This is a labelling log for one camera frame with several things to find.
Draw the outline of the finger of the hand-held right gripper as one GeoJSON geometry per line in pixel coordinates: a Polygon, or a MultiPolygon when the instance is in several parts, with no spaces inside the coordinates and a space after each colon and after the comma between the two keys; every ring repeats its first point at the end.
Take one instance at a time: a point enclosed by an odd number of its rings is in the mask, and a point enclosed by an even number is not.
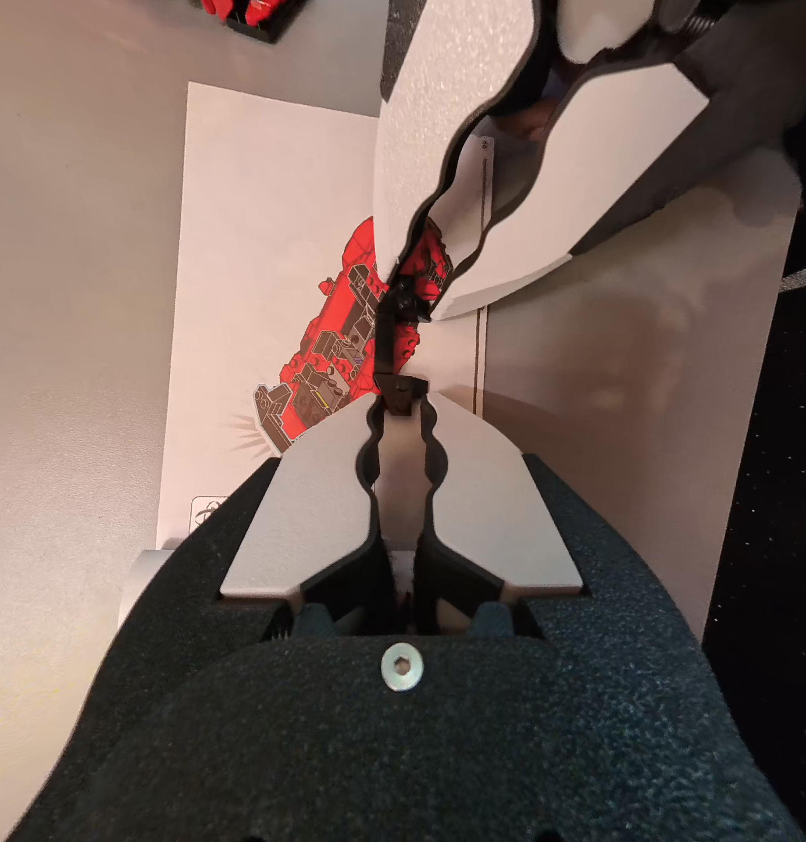
{"type": "Polygon", "coordinates": [[[512,86],[542,17],[534,1],[389,2],[374,154],[380,279],[404,261],[453,152],[512,86]]]}
{"type": "Polygon", "coordinates": [[[487,306],[559,268],[613,204],[706,108],[674,64],[595,75],[571,91],[547,135],[539,173],[478,257],[452,281],[436,318],[487,306]]]}

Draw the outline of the lego instruction booklet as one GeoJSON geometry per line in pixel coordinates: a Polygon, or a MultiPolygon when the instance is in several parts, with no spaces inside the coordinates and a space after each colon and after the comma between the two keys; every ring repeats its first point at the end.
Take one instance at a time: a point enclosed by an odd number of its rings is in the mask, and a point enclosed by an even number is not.
{"type": "MultiPolygon", "coordinates": [[[[191,82],[156,566],[276,454],[275,385],[368,220],[376,119],[191,82]]],[[[553,468],[703,636],[799,185],[760,148],[478,314],[411,366],[553,468]]]]}

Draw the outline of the black lego arch piece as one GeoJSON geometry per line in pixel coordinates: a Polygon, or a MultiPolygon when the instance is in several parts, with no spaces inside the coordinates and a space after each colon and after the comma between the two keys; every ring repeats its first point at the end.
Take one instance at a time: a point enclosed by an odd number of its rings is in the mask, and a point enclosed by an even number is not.
{"type": "Polygon", "coordinates": [[[414,327],[430,321],[430,303],[417,294],[417,277],[397,272],[375,313],[374,374],[399,373],[395,364],[399,325],[414,327]]]}

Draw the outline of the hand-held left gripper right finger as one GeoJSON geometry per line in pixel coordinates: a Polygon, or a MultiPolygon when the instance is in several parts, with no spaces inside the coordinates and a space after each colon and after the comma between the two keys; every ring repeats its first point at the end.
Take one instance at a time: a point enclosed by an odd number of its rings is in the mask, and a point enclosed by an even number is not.
{"type": "Polygon", "coordinates": [[[519,448],[434,393],[421,402],[431,483],[424,537],[483,599],[576,595],[583,582],[519,448]]]}

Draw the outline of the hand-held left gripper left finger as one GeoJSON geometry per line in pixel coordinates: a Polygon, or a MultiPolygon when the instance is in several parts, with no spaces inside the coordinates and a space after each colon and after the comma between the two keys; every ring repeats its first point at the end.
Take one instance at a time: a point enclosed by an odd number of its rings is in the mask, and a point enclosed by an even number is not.
{"type": "Polygon", "coordinates": [[[369,547],[383,414],[381,397],[364,395],[285,451],[220,595],[296,599],[335,563],[369,547]]]}

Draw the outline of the black lego wedge plate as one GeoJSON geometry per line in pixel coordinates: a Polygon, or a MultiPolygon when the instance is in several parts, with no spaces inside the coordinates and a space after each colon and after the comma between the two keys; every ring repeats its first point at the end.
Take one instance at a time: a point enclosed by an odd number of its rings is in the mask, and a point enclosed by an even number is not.
{"type": "Polygon", "coordinates": [[[374,383],[383,398],[386,411],[398,417],[409,417],[413,406],[429,390],[428,380],[400,373],[375,373],[374,383]]]}

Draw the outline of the red lego car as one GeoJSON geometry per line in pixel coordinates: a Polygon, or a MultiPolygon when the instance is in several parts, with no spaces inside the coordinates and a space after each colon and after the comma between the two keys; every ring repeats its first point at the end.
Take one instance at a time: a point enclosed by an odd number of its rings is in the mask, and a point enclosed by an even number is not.
{"type": "Polygon", "coordinates": [[[190,1],[235,32],[277,44],[303,11],[306,1],[190,1]]]}

